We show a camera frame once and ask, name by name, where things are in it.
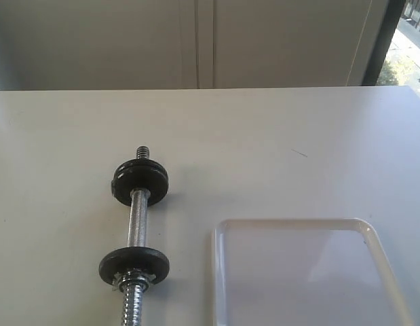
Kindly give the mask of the black weight plate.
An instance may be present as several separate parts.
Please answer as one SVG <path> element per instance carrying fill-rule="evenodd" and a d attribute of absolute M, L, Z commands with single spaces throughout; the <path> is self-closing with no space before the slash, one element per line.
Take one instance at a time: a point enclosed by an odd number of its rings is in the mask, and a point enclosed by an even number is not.
<path fill-rule="evenodd" d="M 148 190 L 150 193 L 148 206 L 152 206 L 166 196 L 168 186 L 168 174 L 163 168 L 131 166 L 115 171 L 111 182 L 111 192 L 120 203 L 131 206 L 133 190 Z"/>
<path fill-rule="evenodd" d="M 121 173 L 123 173 L 125 170 L 129 169 L 129 168 L 134 168 L 134 167 L 138 167 L 138 166 L 145 166 L 148 168 L 152 168 L 155 169 L 156 171 L 163 173 L 163 174 L 167 174 L 166 169 L 159 163 L 156 162 L 154 160 L 151 159 L 132 159 L 132 160 L 128 160 L 122 164 L 120 164 L 117 169 L 114 172 L 114 175 L 119 175 Z"/>
<path fill-rule="evenodd" d="M 98 273 L 101 279 L 112 285 L 116 274 L 128 270 L 141 270 L 154 275 L 153 284 L 162 282 L 170 271 L 169 259 L 156 249 L 149 247 L 124 247 L 108 253 L 100 262 Z"/>

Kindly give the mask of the chrome threaded dumbbell bar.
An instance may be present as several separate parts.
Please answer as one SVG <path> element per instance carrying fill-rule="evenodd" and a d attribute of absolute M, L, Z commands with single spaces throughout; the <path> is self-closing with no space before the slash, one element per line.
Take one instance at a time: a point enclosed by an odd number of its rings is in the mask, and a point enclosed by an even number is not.
<path fill-rule="evenodd" d="M 127 242 L 129 247 L 143 247 L 146 245 L 149 196 L 149 191 L 145 189 L 135 189 L 131 193 L 132 203 Z M 141 324 L 142 297 L 143 292 L 138 287 L 126 289 L 126 292 L 123 293 L 121 325 Z"/>

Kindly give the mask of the chrome star lock nut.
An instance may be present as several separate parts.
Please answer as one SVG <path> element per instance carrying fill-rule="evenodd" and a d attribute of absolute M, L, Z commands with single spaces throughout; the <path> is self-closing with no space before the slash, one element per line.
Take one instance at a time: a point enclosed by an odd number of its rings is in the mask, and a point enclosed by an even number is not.
<path fill-rule="evenodd" d="M 138 287 L 143 293 L 153 284 L 155 280 L 154 274 L 149 274 L 146 271 L 134 269 L 120 274 L 116 273 L 113 277 L 112 288 L 114 291 L 118 290 L 122 293 L 126 289 L 133 289 Z"/>

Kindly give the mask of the white plastic tray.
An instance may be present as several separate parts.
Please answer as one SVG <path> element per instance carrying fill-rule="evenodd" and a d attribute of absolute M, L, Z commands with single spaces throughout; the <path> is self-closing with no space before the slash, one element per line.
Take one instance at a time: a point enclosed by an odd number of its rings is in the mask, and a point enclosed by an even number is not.
<path fill-rule="evenodd" d="M 371 224 L 231 219 L 212 234 L 215 325 L 413 325 Z"/>

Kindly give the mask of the white cabinet doors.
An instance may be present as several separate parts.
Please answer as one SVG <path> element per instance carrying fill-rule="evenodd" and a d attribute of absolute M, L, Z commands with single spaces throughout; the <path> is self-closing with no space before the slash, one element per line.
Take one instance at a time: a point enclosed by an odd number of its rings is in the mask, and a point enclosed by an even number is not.
<path fill-rule="evenodd" d="M 386 1 L 0 1 L 0 89 L 358 86 Z"/>

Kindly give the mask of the black window frame post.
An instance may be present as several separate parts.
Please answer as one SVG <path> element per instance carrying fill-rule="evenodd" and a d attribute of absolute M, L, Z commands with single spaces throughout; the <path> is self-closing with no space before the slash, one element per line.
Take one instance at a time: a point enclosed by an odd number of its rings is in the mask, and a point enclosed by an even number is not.
<path fill-rule="evenodd" d="M 376 85 L 405 5 L 405 0 L 388 1 L 361 86 Z"/>

